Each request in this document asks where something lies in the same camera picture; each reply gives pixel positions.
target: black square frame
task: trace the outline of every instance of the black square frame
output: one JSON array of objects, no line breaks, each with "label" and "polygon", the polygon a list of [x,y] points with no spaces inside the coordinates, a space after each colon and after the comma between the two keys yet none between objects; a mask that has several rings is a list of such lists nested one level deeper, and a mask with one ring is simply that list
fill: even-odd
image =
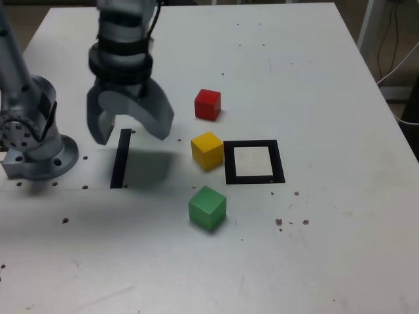
[{"label": "black square frame", "polygon": [[[273,175],[237,176],[235,147],[268,147]],[[224,141],[224,165],[226,184],[270,184],[285,183],[280,150],[275,139],[262,141]]]}]

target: yellow cube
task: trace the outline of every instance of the yellow cube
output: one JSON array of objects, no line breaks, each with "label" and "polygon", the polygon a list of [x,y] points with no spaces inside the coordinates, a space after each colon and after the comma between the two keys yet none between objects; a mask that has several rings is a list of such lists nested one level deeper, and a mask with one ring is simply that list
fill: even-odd
[{"label": "yellow cube", "polygon": [[192,157],[206,171],[223,163],[224,144],[212,132],[195,137],[191,145]]}]

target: red cube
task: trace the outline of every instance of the red cube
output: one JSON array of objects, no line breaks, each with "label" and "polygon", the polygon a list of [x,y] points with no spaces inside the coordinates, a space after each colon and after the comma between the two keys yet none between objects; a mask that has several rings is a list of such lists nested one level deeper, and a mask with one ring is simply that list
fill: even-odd
[{"label": "red cube", "polygon": [[195,117],[214,121],[221,110],[221,93],[201,90],[195,98]]}]

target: table surface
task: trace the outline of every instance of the table surface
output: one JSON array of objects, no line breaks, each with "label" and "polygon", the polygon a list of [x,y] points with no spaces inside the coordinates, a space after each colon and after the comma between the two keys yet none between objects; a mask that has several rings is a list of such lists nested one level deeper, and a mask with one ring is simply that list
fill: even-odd
[{"label": "table surface", "polygon": [[[333,4],[163,8],[153,78],[175,111],[164,141],[126,116],[107,146],[90,136],[97,29],[95,9],[52,9],[24,54],[88,159],[57,186],[2,172],[0,313],[419,311],[419,167]],[[194,117],[201,88],[222,94],[216,122]],[[129,188],[110,190],[121,128],[136,130]],[[204,173],[190,140],[206,131],[277,139],[286,183]],[[189,222],[204,185],[228,200],[213,234]]]}]

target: wooden block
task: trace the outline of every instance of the wooden block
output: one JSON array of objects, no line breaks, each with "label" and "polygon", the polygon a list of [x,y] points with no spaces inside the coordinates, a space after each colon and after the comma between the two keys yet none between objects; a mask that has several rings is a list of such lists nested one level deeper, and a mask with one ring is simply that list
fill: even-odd
[{"label": "wooden block", "polygon": [[216,229],[225,219],[227,198],[204,186],[189,201],[189,218],[207,231]]},{"label": "wooden block", "polygon": [[206,171],[223,163],[224,144],[212,132],[195,137],[191,147],[192,157]]},{"label": "wooden block", "polygon": [[195,98],[195,116],[214,121],[221,110],[221,93],[201,90]]}]

